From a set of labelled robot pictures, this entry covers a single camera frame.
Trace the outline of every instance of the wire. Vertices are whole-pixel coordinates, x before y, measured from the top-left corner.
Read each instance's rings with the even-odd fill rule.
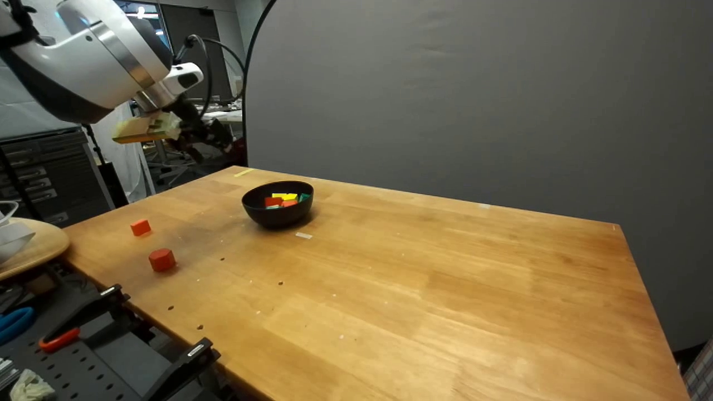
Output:
[[[173,62],[180,62],[182,58],[182,51],[188,46],[192,46],[192,43],[198,43],[201,51],[202,51],[202,58],[204,58],[204,101],[202,101],[202,110],[198,113],[198,120],[204,115],[207,106],[210,106],[210,101],[213,98],[213,70],[212,70],[212,62],[210,62],[210,54],[207,54],[207,46],[204,46],[204,39],[198,36],[198,33],[189,33],[180,49],[177,51],[177,58]]]
[[[255,43],[259,39],[259,33],[272,12],[277,0],[270,0],[259,18],[259,23],[255,24],[250,45],[248,45],[248,55],[245,55],[245,75],[243,75],[243,92],[248,90],[248,80],[250,80],[250,62],[251,62],[251,51],[255,51]],[[243,98],[243,139],[248,141],[248,96]]]
[[[94,149],[99,163],[100,163],[100,164],[106,164],[106,161],[104,161],[104,156],[102,156],[102,148],[100,148],[99,141],[95,141],[91,125],[82,125],[82,129],[84,129],[84,133],[86,133],[90,141],[91,141],[91,149]]]
[[[238,58],[238,54],[233,49],[230,49],[228,45],[223,45],[221,39],[213,39],[213,38],[202,38],[204,43],[210,45],[216,45],[221,46],[223,51],[228,51],[238,64],[241,64],[241,72],[243,72],[243,77],[245,77],[245,64],[243,61]],[[237,96],[230,98],[230,103],[238,101],[245,92],[245,84],[241,84],[241,92]]]

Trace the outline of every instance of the black handle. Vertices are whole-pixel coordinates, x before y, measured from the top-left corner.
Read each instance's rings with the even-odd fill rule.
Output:
[[[197,378],[210,364],[221,355],[212,347],[210,339],[201,339],[188,350],[148,393],[144,401],[165,401],[177,394],[182,386]]]
[[[69,313],[52,331],[46,331],[43,342],[64,335],[67,329],[84,325],[86,320],[122,305],[125,300],[128,300],[128,296],[120,291],[118,286],[106,288],[104,291],[100,291],[99,298],[91,298],[90,303],[81,305],[73,313]]]
[[[25,296],[25,288],[21,286],[11,286],[7,290],[0,291],[0,317],[11,311],[21,298]]]

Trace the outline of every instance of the red object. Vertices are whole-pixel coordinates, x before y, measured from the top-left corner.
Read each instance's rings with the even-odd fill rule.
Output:
[[[265,207],[272,207],[272,205],[277,205],[277,207],[282,205],[282,198],[272,198],[272,197],[265,198]]]
[[[170,271],[177,268],[177,256],[168,247],[154,249],[150,260],[151,260],[154,271]]]
[[[151,224],[150,224],[150,220],[137,220],[137,223],[132,224],[132,231],[134,231],[134,236],[143,236],[143,233],[150,233],[150,231],[151,231]]]
[[[67,347],[67,346],[73,342],[76,339],[81,339],[81,329],[79,329],[79,327],[67,329],[62,337],[56,337],[56,339],[52,339],[52,340],[40,340],[37,347],[40,347],[44,355],[53,355],[56,350]]]

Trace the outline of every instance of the black object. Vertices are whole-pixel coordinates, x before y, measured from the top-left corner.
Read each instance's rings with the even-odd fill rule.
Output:
[[[0,291],[0,317],[11,311],[21,298],[25,298],[25,288],[23,286],[11,286]]]
[[[201,67],[201,72],[204,72],[204,96],[202,96],[202,106],[198,111],[198,115],[202,119],[202,113],[207,111],[212,98],[213,98],[213,67],[212,67],[212,61],[210,61],[210,54],[207,54],[207,46],[202,43],[202,38],[198,33],[189,33],[180,49],[177,51],[177,61],[173,62],[182,62],[182,55],[188,54],[188,49],[192,49],[194,45],[198,45],[202,58],[204,58],[204,67]]]
[[[150,342],[143,342],[134,331],[125,331],[120,339],[111,342],[100,342],[99,347],[91,347],[82,339],[69,342],[67,347],[53,355],[37,352],[37,339],[56,329],[59,319],[73,313],[79,303],[84,305],[86,300],[94,300],[99,296],[95,288],[90,281],[84,281],[82,276],[79,276],[61,262],[46,266],[46,269],[40,276],[50,276],[53,281],[53,290],[46,291],[46,296],[36,298],[36,322],[18,339],[0,346],[2,358],[14,361],[15,369],[37,373],[56,390],[56,399],[61,401],[144,401],[150,388],[157,388],[157,380],[161,376],[168,376],[165,373],[171,368],[170,361],[173,361],[173,357],[163,357]],[[11,283],[21,283],[25,290],[37,296],[43,288],[46,288],[46,279],[43,279],[43,283],[36,281],[37,279],[33,276],[11,279]],[[132,309],[128,309],[128,317],[122,319],[137,320],[139,317]],[[106,325],[113,325],[111,320],[111,317],[102,313],[95,320],[82,325],[82,331],[84,337],[95,339],[100,331],[104,331]],[[178,380],[171,383],[177,383],[177,394],[168,396],[171,401],[216,399],[216,390],[207,388],[216,383],[212,369],[201,373],[198,378],[189,380],[188,386]]]
[[[109,191],[109,197],[111,197],[113,207],[129,205],[129,200],[128,200],[128,197],[125,197],[125,190],[122,190],[122,184],[120,184],[120,180],[118,180],[118,175],[116,175],[113,164],[106,163],[100,144],[95,143],[95,136],[94,136],[91,125],[82,125],[82,127],[84,127],[84,133],[90,136],[91,149],[94,149],[94,154],[95,154],[95,158],[99,158],[99,172],[102,174],[102,180],[104,180],[104,184],[106,184],[106,191]]]
[[[697,342],[694,347],[674,352],[674,358],[679,366],[679,373],[687,373],[705,347],[707,342]]]
[[[171,39],[171,46],[177,55],[180,54],[182,39],[192,33],[201,38],[221,38],[219,36],[219,24],[216,24],[216,14],[212,8],[194,8],[194,6],[177,6],[177,4],[163,4],[163,21]],[[212,103],[230,103],[232,98],[232,84],[226,67],[226,58],[221,49],[207,49],[207,55],[198,55],[202,49],[188,49],[180,61],[184,62],[197,62],[204,77],[212,75],[213,87],[212,87]],[[202,103],[207,93],[207,80],[202,80],[198,87],[189,90],[184,96],[192,103]]]
[[[11,49],[11,46],[21,46],[25,43],[33,43],[40,38],[37,29],[31,23],[31,16],[36,8],[25,6],[21,0],[8,0],[7,3],[11,6],[11,16],[15,21],[15,24],[21,27],[21,31],[2,36],[0,38],[0,49]]]
[[[230,49],[228,45],[223,45],[221,39],[213,39],[213,38],[202,38],[202,43],[210,43],[210,45],[221,46],[223,51],[228,51],[228,54],[238,62],[238,67],[241,67],[241,72],[243,72],[243,75],[245,75],[245,62],[238,58],[238,54],[237,54],[233,49]],[[243,98],[243,93],[245,93],[245,84],[241,84],[238,93],[232,96],[230,103]]]
[[[120,319],[120,313],[128,311],[125,303],[128,303],[128,296],[120,291],[118,286],[102,290],[99,298],[82,303],[73,313],[59,320],[56,327],[43,337],[40,350],[56,352],[56,350],[69,346],[72,340],[79,339],[81,325],[84,325],[86,320],[94,320],[95,317],[100,317],[104,311],[111,311],[111,317]]]
[[[306,200],[282,210],[267,210],[265,198],[270,198],[272,193],[299,193],[299,197],[306,197]],[[315,198],[313,184],[300,180],[278,180],[278,183],[250,190],[243,197],[243,207],[250,213],[250,219],[261,228],[282,230],[282,228],[295,228],[299,223],[309,220],[313,198]]]
[[[178,393],[182,386],[194,380],[210,364],[221,355],[212,347],[210,339],[201,339],[192,350],[188,350],[150,390],[148,401],[163,401]]]
[[[81,127],[0,139],[0,198],[23,200],[15,217],[61,228],[111,210]]]

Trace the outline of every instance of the cable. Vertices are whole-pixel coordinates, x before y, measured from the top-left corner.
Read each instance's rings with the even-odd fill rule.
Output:
[[[267,18],[267,14],[272,12],[277,0],[270,0],[259,18],[259,23],[255,24],[255,31],[251,31],[251,38],[250,38],[250,45],[248,45],[248,55],[245,55],[245,75],[243,75],[243,92],[248,90],[248,80],[250,80],[250,62],[251,62],[251,51],[255,51],[255,43],[259,39],[259,33],[261,33],[261,27]],[[248,96],[243,98],[243,139],[248,141]]]
[[[5,4],[11,8],[11,18],[21,31],[8,33],[8,36],[0,36],[0,49],[7,51],[11,46],[21,46],[25,43],[37,39],[40,33],[37,33],[33,21],[28,18],[28,14],[36,14],[36,8],[25,6],[23,0],[7,0]]]
[[[243,77],[245,77],[245,64],[243,64],[243,61],[238,58],[237,51],[232,51],[232,49],[230,49],[228,45],[223,45],[221,39],[213,39],[213,38],[202,38],[202,39],[210,43],[210,45],[221,46],[223,51],[228,51],[228,54],[241,64],[241,72],[243,72]],[[245,84],[241,84],[241,92],[238,92],[237,96],[232,96],[230,103],[238,101],[238,98],[243,96],[243,92],[245,92]]]
[[[202,58],[204,58],[204,101],[202,101],[202,110],[198,113],[198,120],[204,115],[207,106],[210,106],[210,101],[213,98],[213,70],[212,70],[212,62],[210,62],[210,54],[207,54],[207,46],[204,46],[204,39],[198,36],[198,33],[189,33],[180,49],[177,51],[177,58],[173,62],[180,62],[182,58],[182,51],[192,45],[192,43],[198,43],[201,51],[202,51]]]
[[[99,148],[99,141],[95,141],[95,136],[94,136],[91,125],[82,125],[82,129],[84,129],[84,133],[86,133],[90,141],[91,141],[91,149],[94,149],[99,163],[100,163],[100,164],[106,164],[106,161],[104,161],[104,156],[102,156],[102,149]]]

